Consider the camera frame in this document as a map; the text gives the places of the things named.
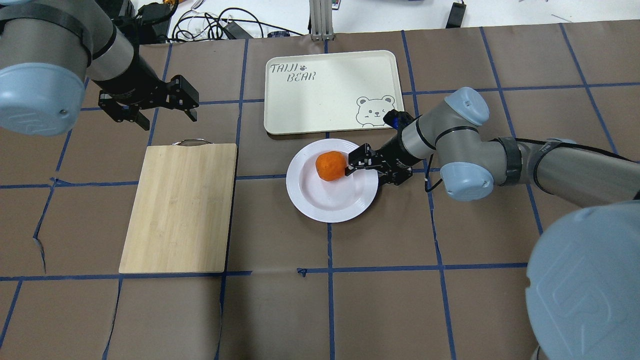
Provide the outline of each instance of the wooden cutting board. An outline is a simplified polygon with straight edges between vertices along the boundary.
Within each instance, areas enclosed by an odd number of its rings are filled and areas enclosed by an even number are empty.
[[[225,269],[237,146],[150,146],[120,273]]]

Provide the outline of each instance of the bear face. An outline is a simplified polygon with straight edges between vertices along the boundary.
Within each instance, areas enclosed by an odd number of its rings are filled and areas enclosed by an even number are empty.
[[[361,96],[358,98],[358,115],[356,120],[362,127],[384,126],[383,117],[394,108],[396,100],[391,95],[385,95],[382,99],[369,99]]]

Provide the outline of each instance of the white rectangular tray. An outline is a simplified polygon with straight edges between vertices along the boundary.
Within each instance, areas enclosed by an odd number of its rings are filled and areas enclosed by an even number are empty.
[[[285,56],[266,65],[264,128],[270,134],[389,128],[403,111],[396,57],[386,50]]]

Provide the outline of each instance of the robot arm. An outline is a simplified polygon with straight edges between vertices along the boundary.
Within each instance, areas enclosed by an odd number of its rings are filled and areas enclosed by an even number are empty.
[[[71,129],[83,79],[102,88],[115,121],[149,129],[139,110],[179,109],[196,121],[198,92],[181,76],[165,83],[93,0],[0,0],[0,126],[29,135]]]
[[[417,119],[392,110],[385,122],[398,133],[377,151],[364,144],[349,154],[346,174],[375,168],[381,182],[399,185],[437,149],[447,194],[456,200],[481,199],[494,185],[529,183],[582,207],[638,198],[639,164],[557,139],[482,142],[477,128],[488,118],[484,99],[471,88],[459,89]]]

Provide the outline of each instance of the light blue cap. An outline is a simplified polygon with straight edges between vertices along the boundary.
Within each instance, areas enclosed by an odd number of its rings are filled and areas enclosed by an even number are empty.
[[[73,72],[48,63],[21,63],[0,70],[0,126],[27,135],[69,131],[84,99]]]
[[[459,88],[453,94],[444,98],[444,101],[475,126],[482,126],[489,120],[489,106],[477,91],[472,88]]]
[[[640,359],[640,201],[553,223],[527,269],[527,310],[551,360]]]
[[[26,4],[32,0],[0,0],[0,5],[20,5]]]
[[[440,176],[447,194],[458,201],[482,199],[493,191],[493,176],[489,170],[473,163],[445,164]]]

